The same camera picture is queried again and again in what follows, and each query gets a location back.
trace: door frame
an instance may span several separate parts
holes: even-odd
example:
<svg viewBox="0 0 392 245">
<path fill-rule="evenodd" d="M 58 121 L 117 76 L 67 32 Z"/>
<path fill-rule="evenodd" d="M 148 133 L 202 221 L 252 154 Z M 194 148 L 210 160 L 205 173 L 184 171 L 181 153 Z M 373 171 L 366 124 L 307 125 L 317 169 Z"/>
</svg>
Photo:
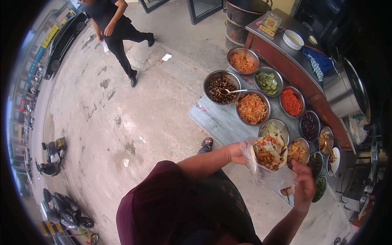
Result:
<svg viewBox="0 0 392 245">
<path fill-rule="evenodd" d="M 191 16 L 191 23 L 192 25 L 196 25 L 200 21 L 204 20 L 205 18 L 213 15 L 214 13 L 218 12 L 219 10 L 223 9 L 223 0 L 220 0 L 221 4 L 213 9 L 208 10 L 204 14 L 201 14 L 200 16 L 196 17 L 195 14 L 195 8 L 194 8 L 194 3 L 193 0 L 187 0 L 188 2 L 188 10 L 189 10 L 189 15 Z"/>
<path fill-rule="evenodd" d="M 170 1 L 170 0 L 163 0 L 163 1 L 160 1 L 159 3 L 155 4 L 154 6 L 152 6 L 152 7 L 150 7 L 150 8 L 147 7 L 147 5 L 146 5 L 146 3 L 144 2 L 144 0 L 138 0 L 138 1 L 139 1 L 139 3 L 142 4 L 143 9 L 144 9 L 144 11 L 146 12 L 146 14 L 149 14 L 149 13 L 151 13 L 153 10 L 155 10 L 156 8 L 159 8 L 160 6 L 162 6 L 163 4 L 167 3 L 167 2 Z"/>
</svg>

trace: plastic wrap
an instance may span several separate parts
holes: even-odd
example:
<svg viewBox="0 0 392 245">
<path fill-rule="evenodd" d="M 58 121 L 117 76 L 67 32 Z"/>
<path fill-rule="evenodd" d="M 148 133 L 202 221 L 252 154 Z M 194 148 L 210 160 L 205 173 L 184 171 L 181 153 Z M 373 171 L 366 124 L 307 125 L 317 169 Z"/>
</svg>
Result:
<svg viewBox="0 0 392 245">
<path fill-rule="evenodd" d="M 242 154 L 246 157 L 246 166 L 255 180 L 257 186 L 263 186 L 270 190 L 280 190 L 289 186 L 295 186 L 294 178 L 297 174 L 285 164 L 277 171 L 272 171 L 257 163 L 253 151 L 253 145 L 261 138 L 247 138 L 241 144 Z"/>
<path fill-rule="evenodd" d="M 362 120 L 352 118 L 350 118 L 348 121 L 350 123 L 350 132 L 352 137 L 354 138 L 357 145 L 360 145 L 367 137 L 367 131 L 363 129 L 364 123 Z"/>
<path fill-rule="evenodd" d="M 110 52 L 109 52 L 109 48 L 108 48 L 108 46 L 107 46 L 105 40 L 102 41 L 102 46 L 103 46 L 103 51 L 105 52 L 105 54 L 109 54 L 109 53 L 110 53 Z"/>
</svg>

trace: black shoe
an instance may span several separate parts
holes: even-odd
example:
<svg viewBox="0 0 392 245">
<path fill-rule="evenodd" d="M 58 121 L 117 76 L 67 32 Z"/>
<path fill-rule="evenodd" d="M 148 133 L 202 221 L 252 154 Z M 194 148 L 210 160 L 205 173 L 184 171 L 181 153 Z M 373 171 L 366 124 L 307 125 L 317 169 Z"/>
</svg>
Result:
<svg viewBox="0 0 392 245">
<path fill-rule="evenodd" d="M 148 44 L 148 47 L 151 47 L 152 45 L 154 45 L 154 43 L 155 43 L 155 39 L 154 39 L 154 34 L 152 34 L 152 41 L 149 41 L 147 44 Z"/>
<path fill-rule="evenodd" d="M 133 74 L 132 76 L 129 76 L 129 79 L 131 80 L 131 87 L 134 88 L 136 86 L 136 83 L 138 83 L 138 81 L 136 80 L 136 74 L 138 73 L 138 71 L 134 71 L 133 70 Z"/>
</svg>

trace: man in black clothes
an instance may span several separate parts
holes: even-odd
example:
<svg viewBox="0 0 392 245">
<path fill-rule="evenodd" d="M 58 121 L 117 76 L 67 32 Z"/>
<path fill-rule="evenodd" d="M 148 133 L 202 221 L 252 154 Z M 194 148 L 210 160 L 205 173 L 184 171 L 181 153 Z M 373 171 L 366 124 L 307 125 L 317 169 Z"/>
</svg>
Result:
<svg viewBox="0 0 392 245">
<path fill-rule="evenodd" d="M 124 0 L 80 0 L 87 18 L 93 19 L 93 26 L 98 41 L 105 40 L 110 51 L 116 56 L 124 71 L 135 87 L 136 74 L 124 51 L 123 40 L 134 42 L 148 41 L 148 46 L 154 44 L 154 34 L 143 33 L 135 29 L 131 20 L 124 16 L 128 4 Z"/>
</svg>

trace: sandal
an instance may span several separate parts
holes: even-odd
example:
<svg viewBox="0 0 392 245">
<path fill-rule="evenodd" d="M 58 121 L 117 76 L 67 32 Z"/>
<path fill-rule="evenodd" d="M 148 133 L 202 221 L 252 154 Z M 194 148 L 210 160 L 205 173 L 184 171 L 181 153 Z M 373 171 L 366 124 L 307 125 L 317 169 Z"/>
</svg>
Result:
<svg viewBox="0 0 392 245">
<path fill-rule="evenodd" d="M 214 141 L 212 140 L 212 138 L 210 138 L 210 137 L 205 138 L 203 140 L 203 142 L 201 143 L 201 148 L 197 152 L 197 154 L 210 152 L 213 143 L 214 143 Z"/>
</svg>

